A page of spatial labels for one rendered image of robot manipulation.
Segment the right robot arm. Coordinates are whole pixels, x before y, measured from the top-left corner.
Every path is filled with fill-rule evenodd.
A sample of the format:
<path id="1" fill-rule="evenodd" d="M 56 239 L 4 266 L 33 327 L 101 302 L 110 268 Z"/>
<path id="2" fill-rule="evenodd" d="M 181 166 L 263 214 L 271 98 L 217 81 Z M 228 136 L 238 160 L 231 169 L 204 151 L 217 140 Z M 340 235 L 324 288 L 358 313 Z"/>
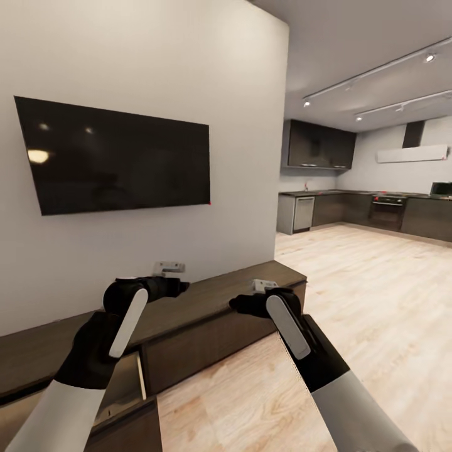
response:
<path id="1" fill-rule="evenodd" d="M 229 301 L 240 315 L 271 319 L 309 388 L 338 452 L 419 452 L 384 413 L 291 288 L 254 280 Z"/>

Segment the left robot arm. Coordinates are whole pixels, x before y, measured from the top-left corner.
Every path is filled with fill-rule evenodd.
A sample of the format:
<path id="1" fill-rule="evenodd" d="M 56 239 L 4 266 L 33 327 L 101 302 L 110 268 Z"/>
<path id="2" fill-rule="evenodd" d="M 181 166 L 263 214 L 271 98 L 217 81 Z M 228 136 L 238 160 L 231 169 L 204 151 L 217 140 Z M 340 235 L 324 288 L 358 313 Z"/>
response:
<path id="1" fill-rule="evenodd" d="M 151 277 L 118 277 L 75 335 L 70 354 L 5 452 L 83 452 L 116 364 L 147 303 L 178 297 L 191 282 L 178 261 L 155 261 Z"/>

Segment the pillar candle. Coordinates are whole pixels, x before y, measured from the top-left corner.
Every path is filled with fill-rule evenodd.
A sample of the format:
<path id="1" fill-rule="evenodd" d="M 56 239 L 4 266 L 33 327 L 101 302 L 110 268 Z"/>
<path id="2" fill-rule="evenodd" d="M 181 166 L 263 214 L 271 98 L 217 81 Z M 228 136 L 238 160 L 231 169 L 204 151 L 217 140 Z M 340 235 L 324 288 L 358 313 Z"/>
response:
<path id="1" fill-rule="evenodd" d="M 100 413 L 100 416 L 98 418 L 97 424 L 105 421 L 106 419 L 115 416 L 116 414 L 123 412 L 122 406 L 119 404 L 113 404 L 107 408 L 105 408 L 102 413 Z"/>

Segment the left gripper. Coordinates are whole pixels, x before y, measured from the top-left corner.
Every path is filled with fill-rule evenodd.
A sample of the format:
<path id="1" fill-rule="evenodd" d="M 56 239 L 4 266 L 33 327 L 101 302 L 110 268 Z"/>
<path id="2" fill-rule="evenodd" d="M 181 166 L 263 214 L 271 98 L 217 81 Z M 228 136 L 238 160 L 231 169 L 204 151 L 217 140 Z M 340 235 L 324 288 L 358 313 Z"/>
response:
<path id="1" fill-rule="evenodd" d="M 191 282 L 180 282 L 180 278 L 149 277 L 158 285 L 158 296 L 155 300 L 162 297 L 178 297 L 181 292 L 185 292 Z"/>

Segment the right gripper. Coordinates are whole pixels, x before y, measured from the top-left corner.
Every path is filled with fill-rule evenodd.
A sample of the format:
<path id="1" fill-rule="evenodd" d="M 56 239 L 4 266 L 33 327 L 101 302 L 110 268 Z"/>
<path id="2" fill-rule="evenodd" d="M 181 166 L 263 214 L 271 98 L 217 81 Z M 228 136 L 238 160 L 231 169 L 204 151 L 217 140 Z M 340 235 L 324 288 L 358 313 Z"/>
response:
<path id="1" fill-rule="evenodd" d="M 229 301 L 230 308 L 235 308 L 240 315 L 253 315 L 260 318 L 256 309 L 257 299 L 262 295 L 255 294 L 253 296 L 246 296 L 239 294 L 237 298 L 232 298 Z"/>

